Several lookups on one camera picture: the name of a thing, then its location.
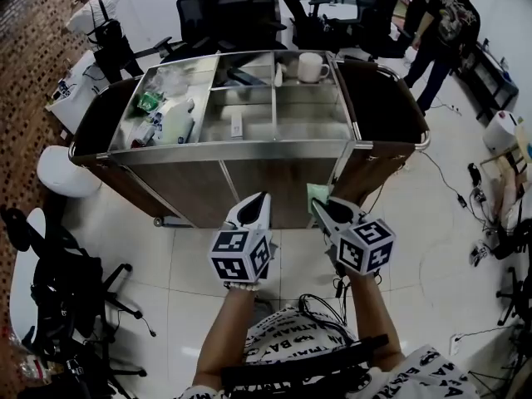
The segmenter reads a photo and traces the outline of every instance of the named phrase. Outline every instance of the jeans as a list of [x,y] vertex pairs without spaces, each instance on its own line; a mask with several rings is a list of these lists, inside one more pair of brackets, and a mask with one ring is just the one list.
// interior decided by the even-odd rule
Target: jeans
[[144,74],[135,59],[135,54],[131,50],[126,36],[123,36],[115,46],[96,51],[94,58],[111,84],[122,79],[121,68],[124,68],[133,77]]
[[446,49],[442,49],[441,46],[430,42],[422,43],[417,51],[416,59],[410,67],[410,71],[404,78],[406,85],[411,89],[432,61],[434,61],[434,66],[432,67],[429,81],[417,100],[417,105],[423,111],[423,114],[431,107],[432,101],[434,101],[438,91],[440,91],[443,81],[451,71],[450,58],[447,57]]

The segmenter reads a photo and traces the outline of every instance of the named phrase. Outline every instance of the hand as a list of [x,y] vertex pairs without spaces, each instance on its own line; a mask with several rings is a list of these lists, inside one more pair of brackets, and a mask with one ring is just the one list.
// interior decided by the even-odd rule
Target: hand
[[414,50],[419,50],[420,45],[421,45],[421,37],[415,36],[414,41],[412,42],[412,48]]

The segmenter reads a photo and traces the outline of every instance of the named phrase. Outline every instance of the plastic bag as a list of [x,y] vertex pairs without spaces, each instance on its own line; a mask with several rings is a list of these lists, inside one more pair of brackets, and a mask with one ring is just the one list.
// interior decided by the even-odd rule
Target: plastic bag
[[161,93],[164,97],[184,95],[188,89],[185,72],[175,65],[161,66],[146,85],[146,90]]

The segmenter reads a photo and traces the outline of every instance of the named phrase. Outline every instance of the green packet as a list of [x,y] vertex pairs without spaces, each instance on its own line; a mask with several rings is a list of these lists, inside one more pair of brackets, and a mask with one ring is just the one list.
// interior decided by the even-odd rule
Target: green packet
[[153,91],[145,91],[142,95],[137,107],[146,112],[152,112],[162,101],[162,95],[154,93]]

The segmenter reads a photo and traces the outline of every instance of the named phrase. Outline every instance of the white stool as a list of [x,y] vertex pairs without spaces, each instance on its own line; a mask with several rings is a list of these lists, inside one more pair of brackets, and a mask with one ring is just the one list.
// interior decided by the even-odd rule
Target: white stool
[[48,146],[42,152],[37,177],[49,190],[72,198],[89,196],[101,186],[101,180],[89,170],[68,159],[65,146]]

